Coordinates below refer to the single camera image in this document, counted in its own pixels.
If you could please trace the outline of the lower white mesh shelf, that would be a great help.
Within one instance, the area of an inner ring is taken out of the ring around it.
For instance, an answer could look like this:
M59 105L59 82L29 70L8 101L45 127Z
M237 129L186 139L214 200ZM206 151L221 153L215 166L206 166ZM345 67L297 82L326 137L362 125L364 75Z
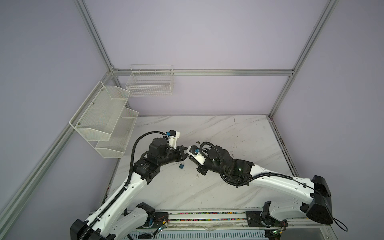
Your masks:
M98 142L96 151L104 159L120 159L125 154L139 113L124 108L108 142Z

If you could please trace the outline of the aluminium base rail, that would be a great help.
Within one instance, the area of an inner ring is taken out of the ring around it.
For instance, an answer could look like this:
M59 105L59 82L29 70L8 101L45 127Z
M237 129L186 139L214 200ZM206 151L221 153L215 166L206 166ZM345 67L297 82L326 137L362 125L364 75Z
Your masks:
M77 220L72 240L336 240L334 230L309 219L274 220L265 211L156 212L144 204L111 224L110 214Z

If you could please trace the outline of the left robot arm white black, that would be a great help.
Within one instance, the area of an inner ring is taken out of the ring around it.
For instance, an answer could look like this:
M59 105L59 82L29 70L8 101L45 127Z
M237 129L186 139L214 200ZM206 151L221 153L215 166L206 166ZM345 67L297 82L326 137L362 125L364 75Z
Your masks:
M123 211L138 193L160 173L161 167L186 159L184 146L175 146L174 137L155 138L140 159L133 163L128 177L118 190L86 220L76 220L70 227L72 240L122 240L137 228L154 223L155 209L146 203L122 217Z

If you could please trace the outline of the upper white mesh shelf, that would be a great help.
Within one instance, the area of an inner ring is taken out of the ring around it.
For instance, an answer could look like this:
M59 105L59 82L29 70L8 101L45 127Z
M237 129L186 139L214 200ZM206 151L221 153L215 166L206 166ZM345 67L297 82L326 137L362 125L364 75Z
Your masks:
M107 142L129 96L125 89L98 82L69 124L88 142Z

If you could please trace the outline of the white mesh shelf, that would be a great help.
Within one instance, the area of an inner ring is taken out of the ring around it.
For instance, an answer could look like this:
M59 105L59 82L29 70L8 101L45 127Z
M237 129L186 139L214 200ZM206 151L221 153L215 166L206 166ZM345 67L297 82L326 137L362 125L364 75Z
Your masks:
M125 154L139 113L124 108L108 142L98 142L96 151L104 159L120 159Z
M98 82L69 124L88 142L107 142L129 96L125 89Z

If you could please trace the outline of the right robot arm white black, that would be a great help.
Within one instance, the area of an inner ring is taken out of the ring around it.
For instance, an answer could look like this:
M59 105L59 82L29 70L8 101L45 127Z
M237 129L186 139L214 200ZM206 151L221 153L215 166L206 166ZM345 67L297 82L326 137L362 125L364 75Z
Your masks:
M208 142L200 147L190 146L187 153L202 175L211 171L235 188L257 186L292 197L284 202L264 203L259 223L266 228L294 218L308 218L323 225L334 223L332 194L321 176L308 179L269 171L252 162L234 159L227 150Z

